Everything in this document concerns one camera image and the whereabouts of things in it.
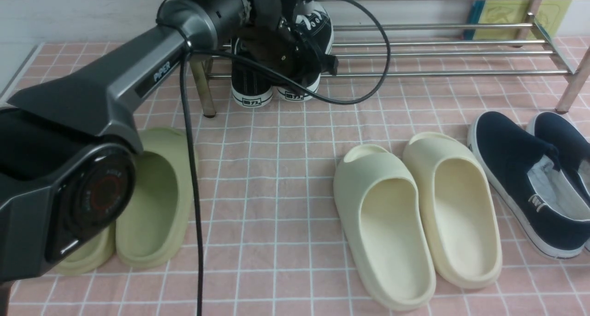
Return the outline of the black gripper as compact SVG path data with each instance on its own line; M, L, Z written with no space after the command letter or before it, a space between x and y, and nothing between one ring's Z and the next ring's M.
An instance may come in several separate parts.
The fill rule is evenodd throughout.
M311 84L322 73L335 76L339 66L313 38L313 24L304 16L312 1L248 0L249 20L238 31L257 62L299 84Z

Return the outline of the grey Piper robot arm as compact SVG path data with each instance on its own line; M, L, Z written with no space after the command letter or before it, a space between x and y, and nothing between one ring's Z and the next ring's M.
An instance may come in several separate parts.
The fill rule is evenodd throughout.
M129 204L143 146L134 112L178 67L219 55L291 91L337 58L295 24L319 0L164 0L156 26L1 109L1 314L15 281L43 276Z

